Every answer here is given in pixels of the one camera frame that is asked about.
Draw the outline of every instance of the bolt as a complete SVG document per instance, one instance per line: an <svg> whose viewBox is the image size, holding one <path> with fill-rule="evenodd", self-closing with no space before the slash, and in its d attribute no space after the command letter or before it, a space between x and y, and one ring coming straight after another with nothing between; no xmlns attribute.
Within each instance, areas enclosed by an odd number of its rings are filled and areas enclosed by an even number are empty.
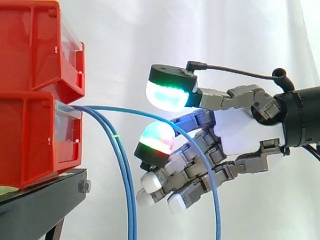
<svg viewBox="0 0 320 240"><path fill-rule="evenodd" d="M84 180L81 183L81 192L84 194L90 193L91 190L91 181L90 180Z"/></svg>

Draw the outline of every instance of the white fingertip pad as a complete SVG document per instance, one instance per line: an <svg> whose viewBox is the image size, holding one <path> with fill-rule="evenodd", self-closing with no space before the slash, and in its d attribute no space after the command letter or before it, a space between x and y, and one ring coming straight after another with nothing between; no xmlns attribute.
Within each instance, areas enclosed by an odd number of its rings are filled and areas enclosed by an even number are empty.
<svg viewBox="0 0 320 240"><path fill-rule="evenodd" d="M141 184L148 194L152 194L162 188L162 185L154 172L147 172L141 178Z"/></svg>
<svg viewBox="0 0 320 240"><path fill-rule="evenodd" d="M187 209L187 206L185 205L184 200L182 199L182 196L179 194L173 194L168 199L168 205L173 214L182 213Z"/></svg>
<svg viewBox="0 0 320 240"><path fill-rule="evenodd" d="M151 194L147 193L144 189L138 191L135 198L140 207L150 207L155 204Z"/></svg>

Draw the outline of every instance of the glowing fingertip sensor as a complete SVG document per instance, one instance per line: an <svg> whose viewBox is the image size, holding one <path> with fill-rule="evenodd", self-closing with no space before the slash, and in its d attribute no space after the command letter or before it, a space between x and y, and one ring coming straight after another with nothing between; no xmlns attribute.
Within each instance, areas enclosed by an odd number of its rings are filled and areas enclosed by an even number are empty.
<svg viewBox="0 0 320 240"><path fill-rule="evenodd" d="M142 161L141 168L164 168L175 143L175 131L161 121L149 124L142 133L134 156Z"/></svg>
<svg viewBox="0 0 320 240"><path fill-rule="evenodd" d="M145 93L155 107L179 112L196 91L197 76L192 72L175 66L152 65Z"/></svg>

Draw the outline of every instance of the blue cable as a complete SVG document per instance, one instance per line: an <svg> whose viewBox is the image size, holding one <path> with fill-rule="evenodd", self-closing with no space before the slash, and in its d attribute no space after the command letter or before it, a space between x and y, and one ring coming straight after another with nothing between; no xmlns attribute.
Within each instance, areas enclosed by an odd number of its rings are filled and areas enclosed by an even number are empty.
<svg viewBox="0 0 320 240"><path fill-rule="evenodd" d="M143 111L138 111L138 110L132 110L132 109L127 109L127 108L121 108L121 107L111 107L111 106L86 106L88 108L94 109L94 110L106 110L106 111L114 111L114 112L122 112L122 113L129 113L129 114L135 114L135 115L140 115L148 118L152 118L164 123L169 124L173 129L175 129L177 132L180 132L181 135L183 135L189 142L190 144L197 149L200 157L203 160L203 163L208 171L208 175L210 178L210 183L212 187L212 194L213 194L213 201L214 201L214 210L215 210L215 239L216 240L221 240L221 215L220 215L220 205L219 205L219 199L218 199L218 190L217 190L217 185L216 181L214 178L214 175L212 173L211 165L202 152L201 148L197 145L197 143L190 137L181 127L175 125L174 123L170 122L169 120L162 118L157 115L153 115L150 113L146 113Z"/></svg>
<svg viewBox="0 0 320 240"><path fill-rule="evenodd" d="M124 162L124 166L125 166L125 171L127 174L127 179L129 182L129 188L130 188L130 195L131 195L131 200L132 200L132 215L133 215L133 239L136 240L138 237L138 224L137 224L137 208L136 208L136 196L135 196L135 188L134 188L134 183L133 183L133 178L132 178L132 174L131 174L131 169L130 169L130 165L129 165L129 161L128 161L128 157L127 157L127 153L126 150L124 148L124 145L121 141L121 138L117 132L117 130L115 129L115 127L112 125L112 123L104 116L102 115L100 112L88 107L89 109L91 109L92 111L94 111L102 120L103 122L109 127L109 129L111 130L112 134L113 134L113 138L115 138L116 143L120 149L122 158L123 158L123 162Z"/></svg>
<svg viewBox="0 0 320 240"><path fill-rule="evenodd" d="M100 115L96 113L96 111L88 107L85 107L85 106L73 106L73 107L95 118L99 122L99 124L102 126L102 128L104 129L105 133L107 134L110 140L110 143L112 145L112 148L114 150L114 153L116 155L116 158L120 167L121 176L122 176L122 180L125 188L126 204L127 204L127 210L128 210L128 240L136 240L137 238L134 238L135 237L134 232L136 229L135 223L137 222L137 220L135 219L136 215L134 215L136 211L133 208L133 201L135 201L134 198L132 199L132 195L134 195L134 193L132 193L133 188L130 187L130 181L128 180L126 165L124 163L124 158L122 156L121 150L117 145L117 141L115 141L114 139L114 135L112 131L106 126L106 124L110 122L106 121L105 123L104 118L100 117Z"/></svg>

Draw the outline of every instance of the clear plastic bin front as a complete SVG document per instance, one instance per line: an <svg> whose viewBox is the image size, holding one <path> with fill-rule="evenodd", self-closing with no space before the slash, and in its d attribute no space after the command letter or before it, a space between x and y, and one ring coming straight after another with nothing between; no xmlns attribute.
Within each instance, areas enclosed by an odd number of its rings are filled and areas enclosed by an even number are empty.
<svg viewBox="0 0 320 240"><path fill-rule="evenodd" d="M68 62L76 68L76 52L82 51L82 44L61 15L61 50Z"/></svg>
<svg viewBox="0 0 320 240"><path fill-rule="evenodd" d="M55 128L56 142L76 142L74 139L75 120L81 119L81 111L55 101Z"/></svg>

